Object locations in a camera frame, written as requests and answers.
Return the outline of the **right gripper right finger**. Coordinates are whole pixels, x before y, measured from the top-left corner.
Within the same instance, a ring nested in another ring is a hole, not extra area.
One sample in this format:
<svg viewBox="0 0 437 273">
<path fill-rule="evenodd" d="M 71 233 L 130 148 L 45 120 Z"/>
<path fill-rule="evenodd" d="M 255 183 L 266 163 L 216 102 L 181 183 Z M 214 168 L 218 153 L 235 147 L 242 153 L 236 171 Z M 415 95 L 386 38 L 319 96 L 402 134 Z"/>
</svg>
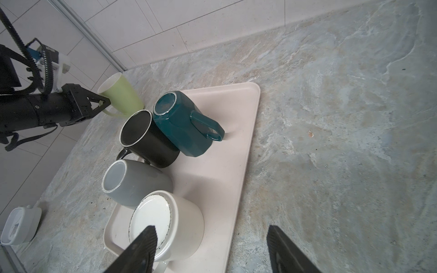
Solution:
<svg viewBox="0 0 437 273">
<path fill-rule="evenodd" d="M 269 226 L 266 242 L 273 273 L 321 273 L 279 226 Z"/>
</svg>

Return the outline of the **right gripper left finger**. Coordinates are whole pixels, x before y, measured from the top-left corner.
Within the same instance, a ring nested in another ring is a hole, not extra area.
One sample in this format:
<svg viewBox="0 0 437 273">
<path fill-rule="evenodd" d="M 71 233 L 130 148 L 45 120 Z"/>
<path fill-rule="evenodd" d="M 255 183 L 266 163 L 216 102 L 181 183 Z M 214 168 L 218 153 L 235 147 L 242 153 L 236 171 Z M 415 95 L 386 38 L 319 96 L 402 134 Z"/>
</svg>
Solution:
<svg viewBox="0 0 437 273">
<path fill-rule="evenodd" d="M 147 226 L 104 273 L 152 273 L 157 241 L 155 226 Z"/>
</svg>

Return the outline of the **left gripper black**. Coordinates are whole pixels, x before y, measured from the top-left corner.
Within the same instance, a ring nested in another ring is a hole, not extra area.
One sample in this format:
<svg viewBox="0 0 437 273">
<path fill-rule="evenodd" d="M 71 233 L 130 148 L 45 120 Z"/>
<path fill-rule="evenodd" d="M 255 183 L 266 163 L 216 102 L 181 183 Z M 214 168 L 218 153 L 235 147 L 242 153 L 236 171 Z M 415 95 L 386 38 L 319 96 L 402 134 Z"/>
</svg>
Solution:
<svg viewBox="0 0 437 273">
<path fill-rule="evenodd" d="M 65 84 L 63 91 L 52 93 L 51 101 L 55 107 L 55 123 L 71 126 L 94 118 L 111 103 L 106 97 L 96 95 L 79 84 Z"/>
</svg>

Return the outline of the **light green mug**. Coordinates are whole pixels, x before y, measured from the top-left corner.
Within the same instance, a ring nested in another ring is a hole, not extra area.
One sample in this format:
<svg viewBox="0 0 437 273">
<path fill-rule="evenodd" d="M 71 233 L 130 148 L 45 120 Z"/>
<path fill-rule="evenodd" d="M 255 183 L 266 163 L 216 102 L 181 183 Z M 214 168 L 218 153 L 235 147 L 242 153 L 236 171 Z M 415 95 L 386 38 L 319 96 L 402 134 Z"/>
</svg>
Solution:
<svg viewBox="0 0 437 273">
<path fill-rule="evenodd" d="M 111 106 L 120 112 L 120 114 L 114 114 L 106 109 L 103 110 L 111 117 L 129 118 L 145 107 L 138 93 L 120 72 L 105 80 L 98 88 L 97 93 L 108 98 Z"/>
</svg>

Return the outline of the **white mug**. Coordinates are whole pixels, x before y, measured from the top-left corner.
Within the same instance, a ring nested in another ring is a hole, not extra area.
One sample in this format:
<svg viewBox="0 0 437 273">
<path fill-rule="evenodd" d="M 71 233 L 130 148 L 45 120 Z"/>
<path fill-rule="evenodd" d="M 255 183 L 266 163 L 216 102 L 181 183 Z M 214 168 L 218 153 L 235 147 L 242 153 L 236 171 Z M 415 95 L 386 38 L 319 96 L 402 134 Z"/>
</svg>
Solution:
<svg viewBox="0 0 437 273">
<path fill-rule="evenodd" d="M 148 194 L 134 210 L 129 242 L 134 242 L 147 226 L 154 226 L 157 234 L 155 273 L 163 273 L 170 261 L 192 256 L 204 234 L 204 218 L 199 207 L 162 190 Z"/>
</svg>

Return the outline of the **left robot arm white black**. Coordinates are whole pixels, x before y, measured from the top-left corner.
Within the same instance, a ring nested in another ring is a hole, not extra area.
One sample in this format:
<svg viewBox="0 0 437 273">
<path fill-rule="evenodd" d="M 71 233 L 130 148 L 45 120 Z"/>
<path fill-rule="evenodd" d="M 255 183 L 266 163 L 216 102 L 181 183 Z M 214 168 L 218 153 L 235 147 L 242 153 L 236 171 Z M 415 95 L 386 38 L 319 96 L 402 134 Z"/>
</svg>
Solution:
<svg viewBox="0 0 437 273">
<path fill-rule="evenodd" d="M 33 74 L 31 85 L 21 91 L 14 90 L 20 82 L 11 62 L 13 59 L 26 65 Z M 18 133 L 21 130 L 44 127 L 53 133 L 58 126 L 89 120 L 111 104 L 108 98 L 78 84 L 65 84 L 53 92 L 57 79 L 58 73 L 54 71 L 42 78 L 31 55 L 23 57 L 1 46 L 1 143 L 6 151 L 39 139 L 38 136 L 20 139 Z"/>
</svg>

